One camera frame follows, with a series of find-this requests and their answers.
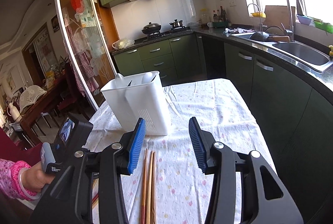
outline white plastic container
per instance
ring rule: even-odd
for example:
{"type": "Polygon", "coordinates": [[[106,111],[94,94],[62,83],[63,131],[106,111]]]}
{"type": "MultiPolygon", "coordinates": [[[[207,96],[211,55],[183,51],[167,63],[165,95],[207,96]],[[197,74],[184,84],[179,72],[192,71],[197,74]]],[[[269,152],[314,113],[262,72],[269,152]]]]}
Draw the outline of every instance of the white plastic container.
{"type": "Polygon", "coordinates": [[[146,135],[167,135],[171,118],[158,71],[152,82],[141,84],[144,73],[125,76],[130,86],[117,88],[116,80],[108,82],[102,89],[107,103],[126,132],[133,131],[139,118],[146,120],[146,135]]]}

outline pink floral sleeve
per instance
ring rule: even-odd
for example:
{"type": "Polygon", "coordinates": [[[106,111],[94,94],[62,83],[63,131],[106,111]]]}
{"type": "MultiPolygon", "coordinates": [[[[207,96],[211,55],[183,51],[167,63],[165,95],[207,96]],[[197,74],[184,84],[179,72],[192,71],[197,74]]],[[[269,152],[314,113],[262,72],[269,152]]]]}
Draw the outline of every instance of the pink floral sleeve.
{"type": "MultiPolygon", "coordinates": [[[[0,159],[0,189],[10,198],[31,200],[23,193],[19,185],[18,174],[21,168],[30,168],[30,166],[24,161],[14,163],[0,159]]],[[[37,192],[32,192],[27,189],[26,191],[31,196],[37,195],[37,192]]]]}

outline stainless steel sink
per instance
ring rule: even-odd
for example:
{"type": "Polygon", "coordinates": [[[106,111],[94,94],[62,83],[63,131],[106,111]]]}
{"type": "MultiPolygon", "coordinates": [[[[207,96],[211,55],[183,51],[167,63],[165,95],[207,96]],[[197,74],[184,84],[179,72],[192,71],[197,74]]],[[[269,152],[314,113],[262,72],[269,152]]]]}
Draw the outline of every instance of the stainless steel sink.
{"type": "Polygon", "coordinates": [[[300,42],[265,42],[250,40],[253,33],[232,34],[231,36],[242,38],[244,40],[266,46],[268,48],[277,50],[291,58],[309,66],[318,72],[324,72],[327,68],[332,66],[333,61],[329,56],[300,42]]]}

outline white tablecloth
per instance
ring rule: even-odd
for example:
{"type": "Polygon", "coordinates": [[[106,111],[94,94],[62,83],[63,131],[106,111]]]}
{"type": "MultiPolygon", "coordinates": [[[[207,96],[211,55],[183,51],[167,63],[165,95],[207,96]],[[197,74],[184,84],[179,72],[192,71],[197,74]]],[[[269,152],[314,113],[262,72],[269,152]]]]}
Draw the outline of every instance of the white tablecloth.
{"type": "MultiPolygon", "coordinates": [[[[129,223],[139,223],[144,149],[157,152],[156,211],[157,223],[204,223],[213,175],[198,168],[189,137],[189,119],[195,116],[201,129],[213,134],[236,152],[261,152],[275,170],[272,157],[254,117],[229,80],[216,79],[164,88],[171,114],[172,134],[146,136],[137,169],[131,176],[122,176],[123,192],[129,223]]],[[[91,118],[94,128],[85,147],[99,152],[119,141],[124,131],[104,102],[91,118]]],[[[240,222],[240,176],[236,176],[235,223],[240,222]]],[[[93,210],[98,223],[98,206],[93,210]]]]}

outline gooseneck faucet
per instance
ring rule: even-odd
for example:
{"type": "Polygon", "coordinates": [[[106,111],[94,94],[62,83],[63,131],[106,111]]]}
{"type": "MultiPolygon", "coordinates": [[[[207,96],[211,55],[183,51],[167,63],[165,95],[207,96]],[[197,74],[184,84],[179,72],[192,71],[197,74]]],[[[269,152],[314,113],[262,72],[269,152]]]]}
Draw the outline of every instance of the gooseneck faucet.
{"type": "MultiPolygon", "coordinates": [[[[290,23],[290,30],[292,31],[291,33],[291,41],[294,41],[294,25],[292,23],[292,14],[291,14],[291,7],[289,0],[287,0],[287,6],[288,6],[288,15],[289,15],[289,23],[290,23]]],[[[300,16],[304,16],[303,14],[303,8],[301,5],[301,2],[299,0],[296,0],[296,9],[297,9],[297,14],[300,16]]]]}
{"type": "Polygon", "coordinates": [[[259,8],[259,6],[258,6],[257,4],[255,4],[255,3],[250,3],[250,4],[247,6],[248,10],[249,10],[249,6],[250,6],[250,5],[255,5],[255,6],[257,6],[257,8],[258,8],[258,11],[259,11],[259,21],[260,21],[259,27],[260,27],[260,31],[262,32],[262,22],[261,22],[261,16],[260,16],[260,8],[259,8]]]}

